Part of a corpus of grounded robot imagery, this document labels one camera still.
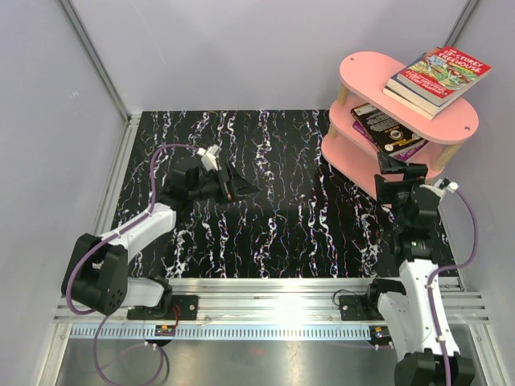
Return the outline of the purple treehouse book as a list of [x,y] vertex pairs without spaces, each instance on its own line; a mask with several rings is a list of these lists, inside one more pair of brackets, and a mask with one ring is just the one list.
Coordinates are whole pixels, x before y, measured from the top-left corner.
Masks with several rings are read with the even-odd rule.
[[399,124],[386,124],[384,129],[376,131],[366,130],[358,121],[355,121],[352,127],[373,144],[377,151],[403,162],[407,162],[429,144],[426,139]]

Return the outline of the blue 169-storey treehouse book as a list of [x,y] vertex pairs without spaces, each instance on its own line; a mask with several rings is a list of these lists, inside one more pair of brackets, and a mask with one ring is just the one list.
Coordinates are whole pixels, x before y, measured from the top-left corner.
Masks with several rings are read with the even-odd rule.
[[381,129],[384,129],[386,124],[402,125],[371,104],[357,106],[351,109],[350,113],[355,121],[358,121],[366,130],[373,129],[380,131]]

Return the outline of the dark blue hardcover book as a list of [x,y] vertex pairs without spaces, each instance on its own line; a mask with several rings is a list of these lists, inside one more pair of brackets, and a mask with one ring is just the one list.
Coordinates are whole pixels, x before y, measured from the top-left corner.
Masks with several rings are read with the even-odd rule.
[[388,86],[384,87],[382,92],[386,96],[396,100],[402,105],[430,120],[433,120],[439,113],[441,113],[448,105],[452,103],[452,101],[448,101],[442,105],[435,105],[422,96],[419,96],[417,93],[399,92]]

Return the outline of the blue orange sunset paperback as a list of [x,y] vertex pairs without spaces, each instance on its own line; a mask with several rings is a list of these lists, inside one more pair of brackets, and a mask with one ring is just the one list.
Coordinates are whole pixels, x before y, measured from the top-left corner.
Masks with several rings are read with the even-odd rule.
[[454,97],[450,97],[450,96],[440,97],[438,95],[431,93],[430,91],[427,91],[424,88],[420,88],[418,86],[413,86],[412,84],[405,85],[405,84],[397,81],[394,78],[390,78],[388,80],[386,86],[388,86],[396,91],[399,91],[399,92],[417,93],[419,96],[429,100],[431,103],[433,103],[435,105],[442,105],[445,102],[448,102],[448,101],[453,102],[455,100]]

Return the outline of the red 13-storey treehouse book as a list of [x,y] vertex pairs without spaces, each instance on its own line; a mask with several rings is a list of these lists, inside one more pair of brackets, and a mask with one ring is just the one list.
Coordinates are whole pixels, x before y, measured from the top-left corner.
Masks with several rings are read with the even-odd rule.
[[447,46],[422,55],[395,80],[432,104],[442,105],[462,95],[491,70],[490,65]]

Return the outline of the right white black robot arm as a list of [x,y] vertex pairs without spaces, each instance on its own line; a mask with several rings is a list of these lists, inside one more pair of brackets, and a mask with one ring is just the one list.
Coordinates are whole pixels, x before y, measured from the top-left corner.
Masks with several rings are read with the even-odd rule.
[[431,226],[447,193],[459,186],[449,179],[428,183],[425,164],[377,154],[377,202],[393,213],[390,252],[399,278],[375,279],[365,293],[365,312],[384,319],[398,361],[396,385],[469,385],[474,363],[462,356],[447,321],[440,292]]

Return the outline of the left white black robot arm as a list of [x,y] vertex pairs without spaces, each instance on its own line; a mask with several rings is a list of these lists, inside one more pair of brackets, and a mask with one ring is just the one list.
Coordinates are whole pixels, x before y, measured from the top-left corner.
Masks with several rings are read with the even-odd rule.
[[85,233],[77,239],[61,286],[68,308],[74,314],[104,316],[133,308],[156,319],[168,317],[174,305],[172,287],[162,277],[131,277],[132,259],[184,222],[194,203],[236,203],[258,191],[229,163],[216,170],[188,162],[176,166],[155,204],[107,233]]

